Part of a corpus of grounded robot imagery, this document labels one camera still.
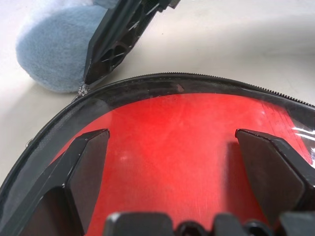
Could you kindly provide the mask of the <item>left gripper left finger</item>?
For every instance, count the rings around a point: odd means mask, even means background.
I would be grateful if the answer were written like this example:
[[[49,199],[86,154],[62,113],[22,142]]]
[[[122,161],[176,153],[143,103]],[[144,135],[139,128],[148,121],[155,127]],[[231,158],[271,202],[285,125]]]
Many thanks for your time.
[[[39,176],[0,236],[84,236],[100,192],[108,129],[84,133]]]

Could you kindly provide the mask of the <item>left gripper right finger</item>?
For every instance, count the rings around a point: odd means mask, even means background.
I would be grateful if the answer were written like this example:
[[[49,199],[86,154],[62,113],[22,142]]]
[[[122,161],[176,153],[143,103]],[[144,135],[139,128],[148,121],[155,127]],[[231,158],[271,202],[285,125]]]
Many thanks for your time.
[[[268,223],[287,211],[315,211],[315,168],[286,140],[238,129],[247,178]]]

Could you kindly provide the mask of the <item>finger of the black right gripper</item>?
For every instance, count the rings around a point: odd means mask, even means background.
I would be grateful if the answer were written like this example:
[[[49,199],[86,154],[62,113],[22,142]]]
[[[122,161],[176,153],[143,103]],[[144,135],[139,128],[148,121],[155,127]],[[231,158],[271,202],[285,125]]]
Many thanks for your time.
[[[157,12],[181,0],[119,0],[108,9],[89,41],[84,84],[107,77],[133,49]]]

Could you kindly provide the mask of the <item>black red mesh pouch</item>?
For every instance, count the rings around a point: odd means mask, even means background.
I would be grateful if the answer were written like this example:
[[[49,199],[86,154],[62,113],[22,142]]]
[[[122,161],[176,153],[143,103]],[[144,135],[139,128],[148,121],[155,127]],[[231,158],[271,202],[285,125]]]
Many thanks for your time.
[[[75,138],[84,134],[80,129],[89,121],[134,102],[195,93],[235,95],[268,102],[283,108],[303,127],[315,130],[315,105],[230,79],[166,73],[115,82],[76,99],[30,142],[0,187],[0,230],[42,172]],[[315,236],[315,211],[284,212],[275,225],[268,223],[266,217],[241,221],[231,212],[219,212],[209,226],[195,220],[175,223],[169,214],[161,211],[119,211],[109,214],[103,224],[94,225],[91,219],[84,236]]]

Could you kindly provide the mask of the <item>red table tennis paddle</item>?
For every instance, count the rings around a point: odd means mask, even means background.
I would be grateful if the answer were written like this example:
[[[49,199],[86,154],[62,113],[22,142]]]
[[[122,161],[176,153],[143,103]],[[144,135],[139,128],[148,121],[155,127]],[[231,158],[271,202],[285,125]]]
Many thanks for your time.
[[[315,130],[283,108],[225,94],[150,98],[94,118],[80,133],[106,128],[110,139],[92,223],[119,211],[161,211],[175,223],[209,226],[215,214],[265,220],[246,177],[235,131],[285,139],[310,164]]]

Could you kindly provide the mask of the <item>blue plush toy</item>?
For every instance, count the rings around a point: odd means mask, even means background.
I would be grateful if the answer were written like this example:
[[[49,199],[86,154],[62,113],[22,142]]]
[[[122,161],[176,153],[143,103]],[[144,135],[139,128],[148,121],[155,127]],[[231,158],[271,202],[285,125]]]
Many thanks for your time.
[[[118,0],[36,0],[16,44],[19,65],[54,92],[79,90],[88,44]]]

